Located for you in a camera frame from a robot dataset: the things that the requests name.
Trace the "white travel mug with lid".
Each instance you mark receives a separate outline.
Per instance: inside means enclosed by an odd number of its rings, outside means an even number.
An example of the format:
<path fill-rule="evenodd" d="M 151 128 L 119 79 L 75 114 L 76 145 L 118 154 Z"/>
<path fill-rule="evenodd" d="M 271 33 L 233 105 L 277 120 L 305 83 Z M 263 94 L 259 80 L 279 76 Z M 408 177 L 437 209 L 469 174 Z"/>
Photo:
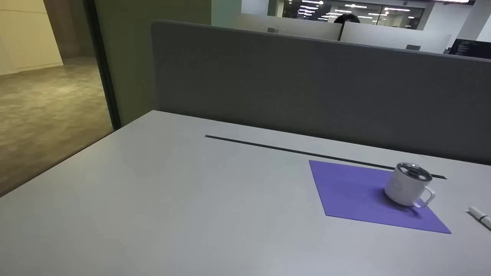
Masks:
<path fill-rule="evenodd" d="M 435 192 L 429 187 L 431 181 L 431 174 L 423 168 L 398 163 L 383 192 L 398 206 L 423 209 L 435 198 Z"/>

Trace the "purple square mat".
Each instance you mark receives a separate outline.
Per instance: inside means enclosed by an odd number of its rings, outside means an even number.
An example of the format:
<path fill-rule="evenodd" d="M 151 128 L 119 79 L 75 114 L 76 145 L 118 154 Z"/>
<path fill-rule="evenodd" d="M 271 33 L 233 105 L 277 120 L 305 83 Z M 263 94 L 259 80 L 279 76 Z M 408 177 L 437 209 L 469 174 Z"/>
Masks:
<path fill-rule="evenodd" d="M 432 233 L 451 233 L 429 207 L 403 207 L 388 200 L 383 189 L 391 174 L 386 171 L 323 161 L 309 161 L 308 166 L 326 217 Z"/>

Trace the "grey desk divider panel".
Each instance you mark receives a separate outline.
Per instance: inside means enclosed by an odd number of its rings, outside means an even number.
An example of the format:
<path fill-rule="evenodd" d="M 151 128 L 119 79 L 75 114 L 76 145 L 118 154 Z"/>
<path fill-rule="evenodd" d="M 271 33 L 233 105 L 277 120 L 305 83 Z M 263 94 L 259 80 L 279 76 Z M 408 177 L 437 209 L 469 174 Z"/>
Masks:
<path fill-rule="evenodd" d="M 491 63 L 181 22 L 150 26 L 158 108 L 491 163 Z"/>

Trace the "white marker pen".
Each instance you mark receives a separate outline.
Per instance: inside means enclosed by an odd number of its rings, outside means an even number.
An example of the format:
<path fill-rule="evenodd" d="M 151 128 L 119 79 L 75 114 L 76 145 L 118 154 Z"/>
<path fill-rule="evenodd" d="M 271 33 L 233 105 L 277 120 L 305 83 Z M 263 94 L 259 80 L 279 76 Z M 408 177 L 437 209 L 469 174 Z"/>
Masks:
<path fill-rule="evenodd" d="M 468 207 L 468 214 L 478 221 L 483 227 L 491 230 L 491 217 L 484 212 L 478 210 L 477 207 Z"/>

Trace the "dark computer monitor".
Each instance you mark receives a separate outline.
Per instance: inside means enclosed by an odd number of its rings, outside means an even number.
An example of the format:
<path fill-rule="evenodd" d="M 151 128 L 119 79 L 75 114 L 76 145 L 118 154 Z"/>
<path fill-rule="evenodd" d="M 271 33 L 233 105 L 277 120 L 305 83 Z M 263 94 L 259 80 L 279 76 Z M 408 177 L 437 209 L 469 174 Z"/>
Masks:
<path fill-rule="evenodd" d="M 457 39 L 449 48 L 451 56 L 491 59 L 491 43 Z"/>

